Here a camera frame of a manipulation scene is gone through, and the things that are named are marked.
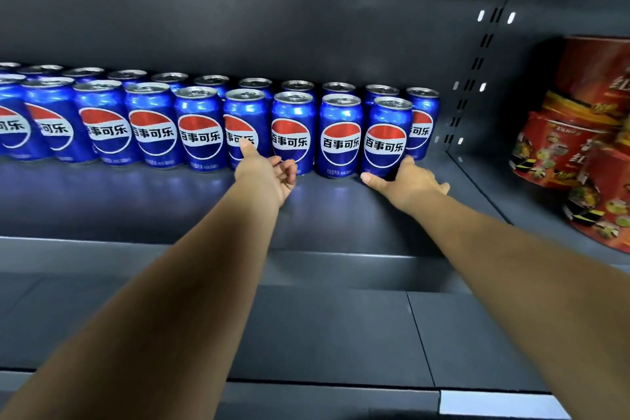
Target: blue pepsi can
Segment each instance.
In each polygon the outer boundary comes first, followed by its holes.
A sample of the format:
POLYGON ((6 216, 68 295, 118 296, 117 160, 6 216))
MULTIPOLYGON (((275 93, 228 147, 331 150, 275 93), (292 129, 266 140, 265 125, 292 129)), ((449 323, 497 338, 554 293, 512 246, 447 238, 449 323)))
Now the blue pepsi can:
POLYGON ((361 98, 324 95, 319 107, 317 173, 343 178, 357 172, 363 117, 361 98))
POLYGON ((398 90, 396 87, 390 87, 389 85, 367 85, 366 94, 363 98, 363 105, 366 110, 369 110, 374 106, 374 100, 376 98, 396 97, 398 96, 399 92, 400 90, 398 90))
POLYGON ((270 104, 273 102, 273 82, 268 78, 244 78, 238 82, 238 86, 242 89, 260 90, 270 104))
POLYGON ((85 66, 83 68, 71 68, 61 72, 61 76, 69 76, 75 83, 91 82, 100 80, 105 75, 105 69, 96 66, 85 66))
POLYGON ((368 116, 361 171, 385 177, 405 154, 411 129, 411 102, 404 98, 378 97, 368 116))
POLYGON ((189 76, 187 73, 166 72, 157 73, 151 77, 152 82, 166 83, 173 93, 188 86, 189 76))
POLYGON ((73 83, 67 76, 26 80, 25 104, 59 161, 90 163, 98 154, 74 103, 73 83))
POLYGON ((61 65, 31 65, 21 66, 15 72, 26 75, 27 80, 37 80, 43 76, 58 76, 63 69, 61 65))
POLYGON ((241 147, 238 144, 242 137, 251 141, 262 156, 271 155, 269 112, 269 103, 261 90, 237 89, 225 94, 223 120, 227 154, 233 169, 242 160, 241 147))
POLYGON ((413 123, 406 150, 414 160, 421 160, 427 155, 433 127, 440 115, 440 94, 432 89, 412 87, 407 89, 407 98, 413 105, 413 123))
POLYGON ((94 147, 109 166, 143 161, 127 121, 125 92, 117 80, 76 83, 74 101, 94 147))
POLYGON ((129 85, 125 104, 129 122, 147 165, 169 170, 185 161, 177 134, 173 94, 167 83, 141 82, 129 85))
POLYGON ((24 105, 26 76, 0 73, 0 147, 11 158, 39 161, 52 157, 52 151, 24 105))
POLYGON ((324 90, 324 95, 329 94, 345 94, 345 95, 354 95, 357 91, 357 88, 350 84, 344 82, 328 82, 324 83, 321 88, 324 90))
POLYGON ((230 77, 225 75, 203 75, 195 79, 195 85, 215 89, 221 100, 225 100, 225 94, 230 90, 229 84, 230 77))
POLYGON ((177 128, 190 167, 204 173, 226 168, 223 100, 216 89, 186 87, 175 95, 177 128))
POLYGON ((280 85, 284 92, 302 92, 315 96, 315 85, 306 80, 287 80, 280 85))
POLYGON ((315 164, 317 104, 311 94, 280 92, 273 99, 273 153, 283 160, 295 160, 297 174, 310 173, 315 164))
POLYGON ((18 62, 0 62, 0 74, 15 74, 21 66, 18 62))
POLYGON ((147 72, 144 70, 117 70, 110 72, 107 78, 122 82, 123 88, 126 89, 129 85, 144 82, 146 76, 147 72))

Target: forearm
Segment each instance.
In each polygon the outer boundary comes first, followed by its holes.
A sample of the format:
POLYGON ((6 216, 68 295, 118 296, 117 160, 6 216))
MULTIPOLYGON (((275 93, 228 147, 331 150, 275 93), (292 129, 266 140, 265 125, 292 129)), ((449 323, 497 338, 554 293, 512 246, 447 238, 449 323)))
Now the forearm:
POLYGON ((411 210, 573 418, 630 417, 630 276, 441 193, 411 210))
POLYGON ((254 182, 235 183, 63 345, 0 417, 211 417, 275 225, 277 201, 267 194, 254 182))

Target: right hand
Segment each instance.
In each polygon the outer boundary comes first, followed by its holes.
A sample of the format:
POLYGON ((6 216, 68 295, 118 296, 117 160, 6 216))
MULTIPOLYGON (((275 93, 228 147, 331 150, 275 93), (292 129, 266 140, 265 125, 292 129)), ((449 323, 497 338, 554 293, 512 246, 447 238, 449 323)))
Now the right hand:
POLYGON ((439 184, 431 171, 416 166, 409 155, 406 155, 400 163, 395 181, 385 181, 371 173, 361 173, 361 180, 407 214, 410 213, 414 201, 422 195, 428 193, 445 195, 451 189, 448 183, 439 184))

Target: pepsi logo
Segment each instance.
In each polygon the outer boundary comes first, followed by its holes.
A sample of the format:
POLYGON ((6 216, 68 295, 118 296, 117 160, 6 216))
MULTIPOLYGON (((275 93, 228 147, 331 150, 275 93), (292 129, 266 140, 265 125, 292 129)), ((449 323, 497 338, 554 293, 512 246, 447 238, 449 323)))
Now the pepsi logo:
POLYGON ((112 155, 129 146, 131 127, 122 115, 94 107, 80 109, 79 115, 98 151, 112 155))
POLYGON ((408 150, 415 150, 424 145, 433 131, 433 118, 429 113, 421 110, 413 111, 413 124, 409 134, 408 150))
POLYGON ((242 153, 238 145, 239 140, 242 137, 247 138, 254 144, 254 147, 258 148, 258 133, 252 125, 245 120, 238 118, 234 115, 223 115, 225 121, 225 137, 227 138, 227 145, 232 148, 238 148, 237 150, 230 150, 230 156, 235 160, 242 160, 242 153))
POLYGON ((319 140, 326 160, 335 166, 346 166, 355 160, 361 145, 361 127, 351 121, 330 124, 319 140))
POLYGON ((185 150, 197 160, 209 160, 223 146, 223 129, 214 118, 189 114, 180 116, 177 124, 185 150))
POLYGON ((364 153, 376 168, 394 166, 405 152, 407 134, 399 126, 389 123, 372 125, 366 133, 364 153))
POLYGON ((19 148, 31 137, 28 120, 10 108, 0 106, 0 138, 6 148, 19 148))
POLYGON ((283 160, 297 163, 306 156, 311 147, 311 133, 306 125, 288 118, 272 121, 273 152, 283 160))
POLYGON ((140 149, 155 157, 169 153, 177 143, 175 123, 163 113, 152 110, 133 110, 129 121, 140 149))
POLYGON ((42 135, 46 137, 51 150, 61 151, 73 142, 74 129, 67 119, 48 108, 30 103, 24 105, 27 106, 28 112, 39 126, 42 135))

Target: hand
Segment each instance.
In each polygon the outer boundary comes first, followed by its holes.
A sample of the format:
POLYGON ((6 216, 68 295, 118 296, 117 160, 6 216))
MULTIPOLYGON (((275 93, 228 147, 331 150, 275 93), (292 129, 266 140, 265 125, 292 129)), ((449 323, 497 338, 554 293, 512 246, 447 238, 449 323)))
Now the hand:
POLYGON ((278 196, 279 206, 282 206, 295 187, 295 161, 282 161, 279 156, 264 158, 258 154, 251 141, 244 137, 239 140, 239 146, 243 159, 234 172, 236 180, 252 177, 256 182, 268 184, 278 196))
POLYGON ((451 189, 448 183, 439 184, 429 170, 416 166, 409 155, 400 163, 395 181, 385 181, 371 173, 361 173, 361 180, 407 214, 411 214, 414 201, 417 202, 422 195, 427 193, 445 195, 451 189))

